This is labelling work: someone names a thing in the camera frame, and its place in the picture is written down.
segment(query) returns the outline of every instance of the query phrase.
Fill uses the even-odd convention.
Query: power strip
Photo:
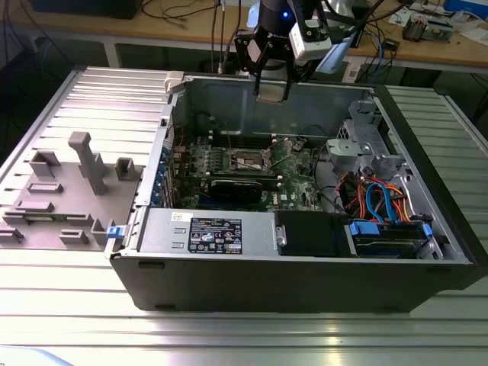
[[[428,4],[428,5],[424,5],[420,2],[414,2],[413,4],[410,5],[410,10],[414,10],[414,11],[431,11],[433,13],[436,13],[436,14],[439,14],[439,15],[444,15],[445,14],[445,9],[444,7],[442,6],[437,6],[437,5],[432,5],[432,4]]]

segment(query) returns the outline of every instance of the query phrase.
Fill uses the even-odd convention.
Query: circuit board
[[[304,141],[284,138],[267,149],[212,146],[203,138],[175,150],[178,206],[218,210],[322,210],[313,184],[313,150]],[[256,202],[219,202],[208,191],[213,179],[256,181],[262,185]]]

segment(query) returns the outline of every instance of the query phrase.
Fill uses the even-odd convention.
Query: blue latch
[[[352,236],[357,235],[380,235],[380,230],[376,223],[369,221],[353,221],[349,224]]]
[[[424,229],[425,236],[427,236],[428,238],[432,238],[434,236],[434,233],[432,232],[432,228],[430,227],[430,225],[424,223],[422,224],[422,228]]]
[[[107,229],[107,238],[109,239],[123,239],[125,237],[125,225],[110,226]]]

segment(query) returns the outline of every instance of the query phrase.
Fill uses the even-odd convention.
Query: desktop pc chassis
[[[303,83],[293,85],[288,100],[277,104],[260,101],[252,93],[253,82],[244,78],[170,72],[166,81],[169,99],[126,235],[123,239],[109,239],[105,249],[105,255],[140,309],[409,312],[439,291],[465,289],[486,274],[485,249],[386,87]],[[282,83],[263,82],[262,90],[267,87],[279,88]],[[201,122],[201,118],[195,117],[199,111],[205,111],[214,120],[225,121],[224,139],[270,135],[280,139],[296,134],[306,124],[320,124],[333,138],[344,120],[350,118],[350,106],[363,100],[376,106],[375,118],[381,120],[387,134],[396,141],[396,153],[404,159],[392,180],[400,175],[398,182],[405,182],[401,175],[408,169],[415,184],[410,188],[411,198],[422,207],[422,212],[434,217],[432,227],[436,236],[444,240],[438,255],[434,255],[435,249],[414,258],[352,255],[354,248],[347,224],[324,224],[330,215],[337,213],[323,199],[323,212],[186,209],[173,207],[171,200],[153,199],[163,153],[171,154],[178,144],[174,141],[178,127],[186,124],[188,131],[191,124]],[[309,141],[316,140],[316,146],[324,143],[320,134],[314,130],[305,133]],[[324,181],[336,179],[330,172],[322,172],[321,177]],[[167,175],[163,182],[170,190],[171,179]],[[241,223],[240,250],[190,251],[195,220],[221,223],[229,220],[234,226]],[[277,231],[282,223],[287,232],[284,237]],[[348,237],[347,255],[300,254],[302,244],[328,242],[338,232]],[[287,239],[294,248],[288,255],[280,247],[281,240]]]

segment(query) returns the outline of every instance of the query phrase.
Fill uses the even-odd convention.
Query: computer tower
[[[30,3],[39,12],[132,19],[143,0],[30,0]]]

